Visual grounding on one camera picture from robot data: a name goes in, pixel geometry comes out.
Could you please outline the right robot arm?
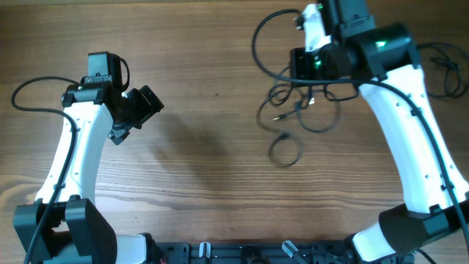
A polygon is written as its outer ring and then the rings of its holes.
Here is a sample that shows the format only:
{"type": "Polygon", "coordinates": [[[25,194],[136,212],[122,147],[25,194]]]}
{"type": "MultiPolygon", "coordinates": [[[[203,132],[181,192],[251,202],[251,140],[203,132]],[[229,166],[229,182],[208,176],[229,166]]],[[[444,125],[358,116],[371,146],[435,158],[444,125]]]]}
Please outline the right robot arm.
{"type": "Polygon", "coordinates": [[[374,112],[399,172],[404,202],[356,233],[365,263],[415,251],[468,231],[468,182],[454,165],[429,104],[417,46],[408,29],[377,27],[365,1],[318,1],[300,12],[306,61],[292,77],[351,83],[374,112]]]}

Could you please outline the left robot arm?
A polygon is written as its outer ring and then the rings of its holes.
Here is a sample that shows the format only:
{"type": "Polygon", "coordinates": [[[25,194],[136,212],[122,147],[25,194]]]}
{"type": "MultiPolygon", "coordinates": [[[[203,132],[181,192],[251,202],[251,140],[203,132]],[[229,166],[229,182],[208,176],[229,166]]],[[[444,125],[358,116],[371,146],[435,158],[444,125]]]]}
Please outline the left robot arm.
{"type": "Polygon", "coordinates": [[[167,263],[149,233],[118,235],[95,205],[104,143],[122,143],[164,107],[148,87],[129,89],[127,62],[107,51],[88,55],[88,73],[62,96],[62,134],[51,170],[13,226],[25,263],[167,263]]]}

